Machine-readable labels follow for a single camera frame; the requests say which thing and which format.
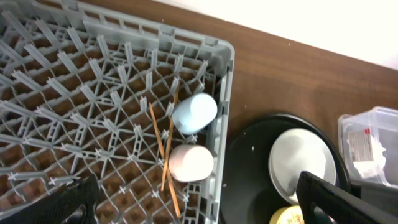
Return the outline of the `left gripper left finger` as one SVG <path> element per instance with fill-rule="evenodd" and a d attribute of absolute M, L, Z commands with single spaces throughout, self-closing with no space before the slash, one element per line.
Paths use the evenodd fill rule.
<path fill-rule="evenodd" d="M 94 224 L 100 190 L 94 175 L 78 179 L 51 195 L 1 219 L 2 224 Z"/>

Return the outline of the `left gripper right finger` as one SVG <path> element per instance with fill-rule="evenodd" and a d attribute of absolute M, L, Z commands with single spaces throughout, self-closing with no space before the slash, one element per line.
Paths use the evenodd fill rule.
<path fill-rule="evenodd" d="M 297 198 L 305 223 L 397 223 L 397 217 L 303 171 Z"/>

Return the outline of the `yellow bowl with food scraps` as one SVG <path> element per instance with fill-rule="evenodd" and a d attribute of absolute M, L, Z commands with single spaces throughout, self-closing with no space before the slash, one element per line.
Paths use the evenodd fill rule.
<path fill-rule="evenodd" d="M 278 209 L 269 221 L 269 224 L 304 224 L 302 211 L 299 205 Z"/>

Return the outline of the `grey round plate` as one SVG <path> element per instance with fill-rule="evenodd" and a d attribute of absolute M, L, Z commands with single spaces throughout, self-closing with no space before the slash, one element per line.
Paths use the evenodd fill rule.
<path fill-rule="evenodd" d="M 280 196 L 297 205 L 300 173 L 308 171 L 335 185 L 335 160 L 326 142 L 315 133 L 293 128 L 283 132 L 273 143 L 269 154 L 269 175 Z"/>

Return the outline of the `wooden chopstick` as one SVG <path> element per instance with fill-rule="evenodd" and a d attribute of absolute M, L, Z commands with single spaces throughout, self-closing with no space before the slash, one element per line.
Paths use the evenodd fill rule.
<path fill-rule="evenodd" d="M 175 96 L 174 96 L 174 107 L 177 105 L 178 102 L 178 94 L 179 94 L 179 84 L 177 85 L 176 91 L 175 91 Z M 164 169 L 163 169 L 163 174 L 162 174 L 162 186 L 161 186 L 161 191 L 164 190 L 164 185 L 165 185 L 165 179 L 166 175 L 169 172 L 169 154 L 170 154 L 170 147 L 171 147 L 171 142 L 172 142 L 172 135 L 174 131 L 174 122 L 172 115 L 170 115 L 170 124 L 169 124 L 169 137 L 167 140 L 166 144 L 166 150 L 165 150 L 165 163 L 164 163 Z"/>
<path fill-rule="evenodd" d="M 165 149 L 164 149 L 164 145 L 162 143 L 161 137 L 160 137 L 160 133 L 159 133 L 159 129 L 158 129 L 158 126 L 157 126 L 157 121 L 156 121 L 156 118 L 155 118 L 155 114 L 154 114 L 154 110 L 153 110 L 153 107 L 152 107 L 152 103 L 149 103 L 149 108 L 150 108 L 150 114 L 151 114 L 152 122 L 153 122 L 153 125 L 154 125 L 155 135 L 156 135 L 156 138 L 157 138 L 157 143 L 159 145 L 160 155 L 164 159 L 164 168 L 163 168 L 163 174 L 162 174 L 164 177 L 162 177 L 161 191 L 164 190 L 165 180 L 167 179 L 167 182 L 169 184 L 170 195 L 171 195 L 172 202 L 173 202 L 174 209 L 175 209 L 175 214 L 176 214 L 177 218 L 181 218 L 181 212 L 180 212 L 180 208 L 179 208 L 179 205 L 178 205 L 177 195 L 175 193 L 175 189 L 174 189 L 174 185 L 173 185 L 172 178 L 171 178 L 171 175 L 170 175 L 170 171 L 168 170 L 168 168 L 166 168 Z"/>

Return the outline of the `pink plastic cup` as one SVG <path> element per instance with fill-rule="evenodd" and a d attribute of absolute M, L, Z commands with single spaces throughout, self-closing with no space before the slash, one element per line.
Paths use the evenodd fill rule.
<path fill-rule="evenodd" d="M 211 152 L 200 145 L 179 145 L 170 154 L 169 170 L 179 182 L 195 182 L 207 178 L 214 166 Z"/>

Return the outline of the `blue plastic cup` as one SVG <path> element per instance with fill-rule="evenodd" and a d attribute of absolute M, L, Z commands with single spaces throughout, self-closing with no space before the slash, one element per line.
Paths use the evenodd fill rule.
<path fill-rule="evenodd" d="M 210 124 L 217 112 L 214 98 L 207 93 L 198 93 L 179 103 L 172 113 L 172 119 L 182 134 L 191 135 Z"/>

